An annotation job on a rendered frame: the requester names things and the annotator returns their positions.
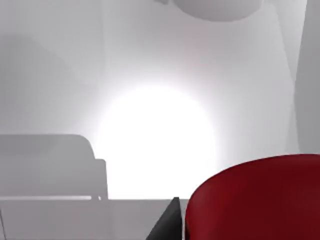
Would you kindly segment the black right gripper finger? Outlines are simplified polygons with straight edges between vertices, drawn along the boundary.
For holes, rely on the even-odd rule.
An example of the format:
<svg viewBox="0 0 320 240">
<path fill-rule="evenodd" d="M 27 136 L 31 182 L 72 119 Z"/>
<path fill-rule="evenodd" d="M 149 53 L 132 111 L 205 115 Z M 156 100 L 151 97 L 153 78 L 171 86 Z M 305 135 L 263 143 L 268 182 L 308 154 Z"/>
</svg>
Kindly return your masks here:
<svg viewBox="0 0 320 240">
<path fill-rule="evenodd" d="M 145 240 L 181 240 L 181 203 L 174 197 Z"/>
</svg>

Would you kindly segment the dark red cup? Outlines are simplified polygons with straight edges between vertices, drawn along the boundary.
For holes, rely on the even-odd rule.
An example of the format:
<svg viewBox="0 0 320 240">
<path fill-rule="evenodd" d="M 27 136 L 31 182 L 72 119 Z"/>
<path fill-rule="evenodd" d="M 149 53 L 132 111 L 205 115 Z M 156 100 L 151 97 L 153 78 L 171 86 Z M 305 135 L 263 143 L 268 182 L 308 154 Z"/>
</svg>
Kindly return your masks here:
<svg viewBox="0 0 320 240">
<path fill-rule="evenodd" d="M 208 178 L 188 201 L 185 240 L 320 240 L 320 154 L 252 160 Z"/>
</svg>

